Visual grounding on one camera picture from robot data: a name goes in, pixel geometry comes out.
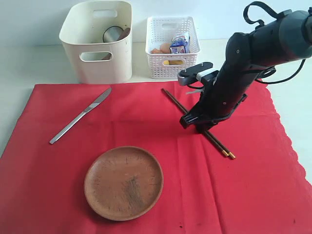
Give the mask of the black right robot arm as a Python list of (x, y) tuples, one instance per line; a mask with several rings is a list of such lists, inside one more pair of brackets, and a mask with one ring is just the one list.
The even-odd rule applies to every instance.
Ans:
[(234, 33), (219, 70), (213, 70), (211, 62), (203, 62), (178, 73), (182, 86), (202, 84), (199, 101), (180, 119), (184, 128), (196, 125), (210, 129), (225, 121), (246, 99), (246, 90), (254, 81), (262, 82), (274, 74), (277, 65), (305, 62), (311, 57), (311, 11), (277, 13), (263, 2), (254, 1), (253, 5), (265, 10), (273, 22), (265, 24), (259, 19), (251, 33)]

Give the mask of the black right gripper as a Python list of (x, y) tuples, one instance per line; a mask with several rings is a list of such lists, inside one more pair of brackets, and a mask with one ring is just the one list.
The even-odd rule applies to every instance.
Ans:
[(224, 62), (216, 81), (209, 91), (205, 91), (198, 102), (198, 110), (191, 109), (180, 118), (186, 129), (196, 125), (199, 133), (210, 130), (227, 117), (254, 81), (257, 73), (252, 63), (230, 64)]

